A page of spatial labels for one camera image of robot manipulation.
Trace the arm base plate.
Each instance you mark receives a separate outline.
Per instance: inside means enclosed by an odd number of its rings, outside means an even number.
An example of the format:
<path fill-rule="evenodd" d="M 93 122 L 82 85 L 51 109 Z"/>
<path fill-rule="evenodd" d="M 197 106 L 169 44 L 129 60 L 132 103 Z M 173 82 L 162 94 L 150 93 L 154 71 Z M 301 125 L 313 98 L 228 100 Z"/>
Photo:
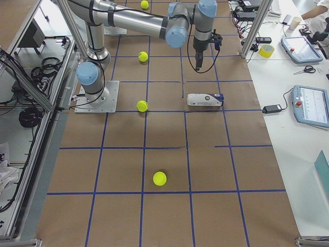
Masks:
<path fill-rule="evenodd" d="M 85 96 L 78 98 L 75 113 L 115 113 L 119 93 L 119 84 L 119 81 L 106 81 L 104 91 L 100 91 L 94 95 L 86 93 L 84 87 L 81 86 L 80 94 L 85 94 Z"/>
<path fill-rule="evenodd" d="M 126 35 L 127 30 L 124 28 L 113 27 L 113 26 L 104 26 L 104 35 L 105 36 L 119 36 Z"/>

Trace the tennis ball between arm bases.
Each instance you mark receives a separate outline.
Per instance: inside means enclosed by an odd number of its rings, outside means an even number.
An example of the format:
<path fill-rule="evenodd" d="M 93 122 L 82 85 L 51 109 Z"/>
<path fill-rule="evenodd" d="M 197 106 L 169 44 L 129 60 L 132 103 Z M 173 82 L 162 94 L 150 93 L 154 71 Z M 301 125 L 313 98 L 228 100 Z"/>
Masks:
<path fill-rule="evenodd" d="M 141 51 L 139 54 L 138 54 L 138 59 L 140 62 L 144 63 L 148 60 L 149 58 L 149 55 L 147 52 L 145 51 Z"/>

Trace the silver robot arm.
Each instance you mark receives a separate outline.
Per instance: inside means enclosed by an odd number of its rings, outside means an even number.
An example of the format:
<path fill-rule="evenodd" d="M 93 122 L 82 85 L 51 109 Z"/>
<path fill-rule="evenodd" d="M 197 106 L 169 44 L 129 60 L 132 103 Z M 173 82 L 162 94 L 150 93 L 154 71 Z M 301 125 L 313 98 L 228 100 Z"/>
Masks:
<path fill-rule="evenodd" d="M 86 26 L 89 61 L 78 69 L 77 76 L 85 91 L 86 104 L 93 108 L 102 105 L 110 96 L 104 75 L 110 60 L 104 43 L 104 26 L 119 27 L 163 39 L 172 48 L 181 48 L 188 44 L 190 32 L 194 30 L 193 69 L 197 73 L 201 72 L 203 53 L 209 45 L 214 44 L 217 51 L 221 49 L 223 38 L 213 29 L 216 1 L 199 1 L 194 4 L 173 2 L 168 6 L 166 16 L 111 1 L 69 1 L 68 5 Z"/>

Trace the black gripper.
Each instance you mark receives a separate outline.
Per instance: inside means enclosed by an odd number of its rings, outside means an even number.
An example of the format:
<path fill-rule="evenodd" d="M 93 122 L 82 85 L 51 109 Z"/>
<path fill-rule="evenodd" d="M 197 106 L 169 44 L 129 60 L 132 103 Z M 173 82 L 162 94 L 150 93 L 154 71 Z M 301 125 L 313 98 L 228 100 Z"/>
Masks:
<path fill-rule="evenodd" d="M 193 48 L 195 49 L 195 69 L 200 70 L 203 65 L 203 52 L 208 48 L 211 41 L 211 31 L 195 30 Z"/>

